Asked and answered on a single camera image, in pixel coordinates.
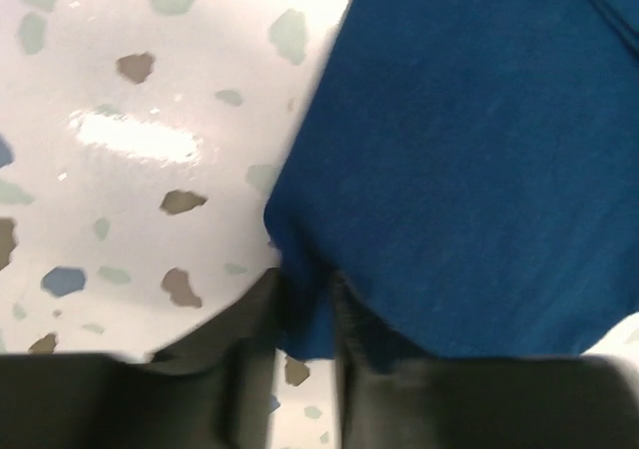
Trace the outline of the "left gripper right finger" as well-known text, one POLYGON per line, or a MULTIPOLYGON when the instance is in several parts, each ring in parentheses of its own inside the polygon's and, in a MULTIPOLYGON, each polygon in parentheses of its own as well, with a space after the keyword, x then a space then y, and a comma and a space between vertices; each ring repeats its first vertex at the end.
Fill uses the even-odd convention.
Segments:
POLYGON ((332 283, 344 448, 622 448, 638 444, 638 384, 606 356, 442 358, 332 283))

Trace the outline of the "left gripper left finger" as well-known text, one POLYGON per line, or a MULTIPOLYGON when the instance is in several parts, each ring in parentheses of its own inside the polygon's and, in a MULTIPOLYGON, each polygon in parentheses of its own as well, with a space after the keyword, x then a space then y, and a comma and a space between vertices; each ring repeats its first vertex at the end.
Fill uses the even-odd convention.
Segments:
POLYGON ((2 447, 265 447, 279 299, 270 268, 147 363, 107 353, 2 356, 2 447))

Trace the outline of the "blue mickey t-shirt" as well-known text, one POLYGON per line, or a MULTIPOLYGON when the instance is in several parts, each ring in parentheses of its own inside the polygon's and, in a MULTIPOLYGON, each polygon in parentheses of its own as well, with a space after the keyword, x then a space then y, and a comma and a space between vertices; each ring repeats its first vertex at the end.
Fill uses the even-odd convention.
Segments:
POLYGON ((439 356, 584 352, 638 309, 638 0, 352 0, 264 221, 294 358, 336 272, 439 356))

